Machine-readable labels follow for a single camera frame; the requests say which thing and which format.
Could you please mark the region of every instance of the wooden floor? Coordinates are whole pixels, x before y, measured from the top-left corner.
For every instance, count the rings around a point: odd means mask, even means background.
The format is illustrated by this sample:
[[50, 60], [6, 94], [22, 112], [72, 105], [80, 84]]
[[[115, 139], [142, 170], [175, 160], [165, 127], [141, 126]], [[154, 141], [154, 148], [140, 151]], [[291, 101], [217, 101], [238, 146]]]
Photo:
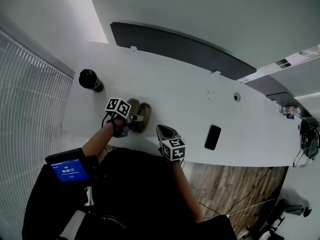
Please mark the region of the wooden floor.
[[[196, 198], [202, 204], [214, 209], [218, 213], [225, 215], [227, 211], [246, 196], [252, 186], [257, 186], [258, 181], [266, 174], [268, 167], [235, 167], [193, 163], [189, 184]], [[281, 188], [287, 167], [274, 167], [271, 169], [258, 187], [241, 203], [237, 204], [229, 215], [251, 205], [262, 202], [270, 195]], [[238, 212], [229, 217], [233, 230], [237, 236], [245, 231], [247, 226], [252, 226], [257, 217], [257, 213], [263, 204], [254, 206], [247, 210]], [[201, 205], [205, 220], [218, 216], [214, 211]]]

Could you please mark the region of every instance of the blue screen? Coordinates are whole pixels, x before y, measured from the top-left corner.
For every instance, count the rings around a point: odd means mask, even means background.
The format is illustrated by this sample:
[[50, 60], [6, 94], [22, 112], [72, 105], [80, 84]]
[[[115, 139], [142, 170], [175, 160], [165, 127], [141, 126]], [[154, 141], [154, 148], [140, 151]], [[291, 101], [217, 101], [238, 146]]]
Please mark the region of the blue screen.
[[88, 180], [89, 176], [79, 159], [51, 164], [52, 169], [61, 182]]

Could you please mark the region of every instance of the smartphone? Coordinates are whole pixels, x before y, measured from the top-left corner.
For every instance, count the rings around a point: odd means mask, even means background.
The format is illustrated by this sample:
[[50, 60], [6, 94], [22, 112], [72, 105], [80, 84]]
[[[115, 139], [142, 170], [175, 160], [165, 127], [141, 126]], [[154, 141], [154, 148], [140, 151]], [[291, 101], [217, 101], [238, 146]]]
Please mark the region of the smartphone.
[[208, 150], [215, 150], [220, 133], [221, 133], [220, 127], [211, 125], [204, 147]]

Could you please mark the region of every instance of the black strap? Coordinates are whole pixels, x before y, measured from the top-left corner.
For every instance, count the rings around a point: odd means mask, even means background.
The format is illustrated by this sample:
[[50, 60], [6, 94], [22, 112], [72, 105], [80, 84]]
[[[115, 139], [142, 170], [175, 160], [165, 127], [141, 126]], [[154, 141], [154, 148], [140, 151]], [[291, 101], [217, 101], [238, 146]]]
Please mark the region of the black strap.
[[109, 119], [106, 123], [112, 123], [113, 125], [113, 136], [117, 136], [118, 135], [118, 128], [117, 125], [115, 123], [115, 121], [113, 121], [112, 119]]

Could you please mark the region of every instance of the white table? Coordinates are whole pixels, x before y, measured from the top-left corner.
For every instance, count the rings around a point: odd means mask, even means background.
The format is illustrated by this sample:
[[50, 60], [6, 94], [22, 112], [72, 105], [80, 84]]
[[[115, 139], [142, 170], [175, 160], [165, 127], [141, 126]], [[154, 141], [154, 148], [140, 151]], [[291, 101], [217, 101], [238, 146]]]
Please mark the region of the white table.
[[[63, 128], [90, 138], [101, 127], [109, 98], [136, 98], [152, 107], [142, 134], [112, 138], [110, 145], [159, 155], [156, 125], [170, 126], [186, 142], [186, 161], [248, 167], [290, 166], [300, 150], [298, 125], [256, 90], [208, 70], [147, 52], [90, 43], [78, 71], [94, 70], [104, 83], [96, 93], [76, 75]], [[234, 93], [241, 95], [240, 102]], [[204, 147], [210, 125], [221, 128], [215, 150]]]

